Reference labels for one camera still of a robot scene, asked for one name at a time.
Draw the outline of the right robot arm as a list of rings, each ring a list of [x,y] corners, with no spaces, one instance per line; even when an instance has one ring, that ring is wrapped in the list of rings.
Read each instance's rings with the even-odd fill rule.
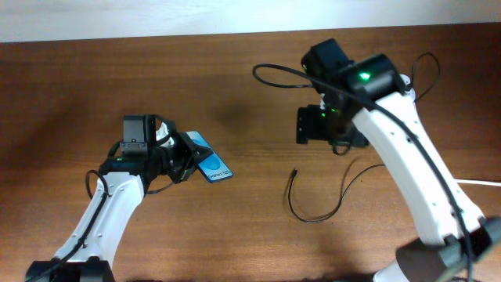
[[[409,78],[387,56],[355,62],[329,39],[301,65],[321,103],[297,112],[297,142],[372,146],[413,216],[418,237],[375,281],[450,281],[499,244],[499,217],[486,217],[462,191],[420,121]]]

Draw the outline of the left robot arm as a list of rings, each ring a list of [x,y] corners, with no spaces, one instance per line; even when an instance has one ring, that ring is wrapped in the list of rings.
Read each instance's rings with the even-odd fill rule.
[[[158,114],[126,115],[123,129],[105,161],[85,175],[87,188],[96,176],[96,188],[74,232],[52,259],[32,262],[27,281],[114,280],[117,247],[152,181],[164,175],[173,184],[186,181],[214,153]]]

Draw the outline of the blue screen smartphone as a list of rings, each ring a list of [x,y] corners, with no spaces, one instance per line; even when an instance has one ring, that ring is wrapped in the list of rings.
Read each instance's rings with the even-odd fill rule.
[[[233,177],[228,165],[218,156],[206,139],[197,131],[187,132],[190,139],[199,146],[211,149],[213,153],[204,158],[198,165],[201,174],[209,183],[216,183]]]

